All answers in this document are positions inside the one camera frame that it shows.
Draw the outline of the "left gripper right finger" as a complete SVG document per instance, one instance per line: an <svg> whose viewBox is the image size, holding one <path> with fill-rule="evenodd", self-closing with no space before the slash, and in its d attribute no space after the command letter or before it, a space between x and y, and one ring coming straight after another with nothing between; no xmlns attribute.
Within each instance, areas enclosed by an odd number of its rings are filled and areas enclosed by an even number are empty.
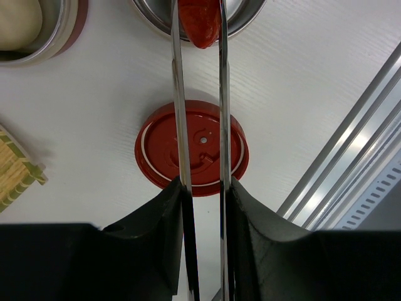
<svg viewBox="0 0 401 301"><path fill-rule="evenodd" d="M235 300L399 300L398 231L308 231L233 179L230 259Z"/></svg>

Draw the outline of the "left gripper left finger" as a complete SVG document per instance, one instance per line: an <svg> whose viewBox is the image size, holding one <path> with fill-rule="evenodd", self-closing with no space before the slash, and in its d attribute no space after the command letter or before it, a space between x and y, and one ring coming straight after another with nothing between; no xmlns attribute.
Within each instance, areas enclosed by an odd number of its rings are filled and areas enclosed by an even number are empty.
<svg viewBox="0 0 401 301"><path fill-rule="evenodd" d="M126 217L1 226L2 300L171 300L179 286L182 185Z"/></svg>

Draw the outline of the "metal tongs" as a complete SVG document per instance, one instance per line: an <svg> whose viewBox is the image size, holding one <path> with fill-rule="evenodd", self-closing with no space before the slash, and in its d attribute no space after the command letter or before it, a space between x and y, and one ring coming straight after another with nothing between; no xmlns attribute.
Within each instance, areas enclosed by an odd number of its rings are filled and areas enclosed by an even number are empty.
<svg viewBox="0 0 401 301"><path fill-rule="evenodd" d="M229 279L227 246L227 194L231 187L231 113L230 69L228 60L228 26L226 2L219 2L221 29L219 34L219 111L220 111L220 236L221 236L221 299L232 300ZM174 108L179 155L179 179L183 186L181 196L184 229L184 251L187 275L188 299L199 300L199 272L195 239L194 202L190 174L189 140L185 89L180 42L179 5L171 2L172 75L174 80Z"/></svg>

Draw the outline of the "red sausage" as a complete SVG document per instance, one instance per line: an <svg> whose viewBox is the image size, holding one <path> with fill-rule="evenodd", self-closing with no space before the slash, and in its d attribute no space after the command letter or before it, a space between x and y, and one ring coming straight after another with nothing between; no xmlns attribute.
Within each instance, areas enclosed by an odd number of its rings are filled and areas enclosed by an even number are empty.
<svg viewBox="0 0 401 301"><path fill-rule="evenodd" d="M221 28L219 1L178 1L179 18L188 39L200 49L216 42Z"/></svg>

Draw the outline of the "round white bun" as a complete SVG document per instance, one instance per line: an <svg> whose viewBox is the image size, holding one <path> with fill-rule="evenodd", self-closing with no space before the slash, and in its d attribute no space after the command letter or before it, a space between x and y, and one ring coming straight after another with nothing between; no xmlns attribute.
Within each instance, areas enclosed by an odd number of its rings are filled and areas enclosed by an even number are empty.
<svg viewBox="0 0 401 301"><path fill-rule="evenodd" d="M42 22L39 1L1 1L1 51L28 46L38 37Z"/></svg>

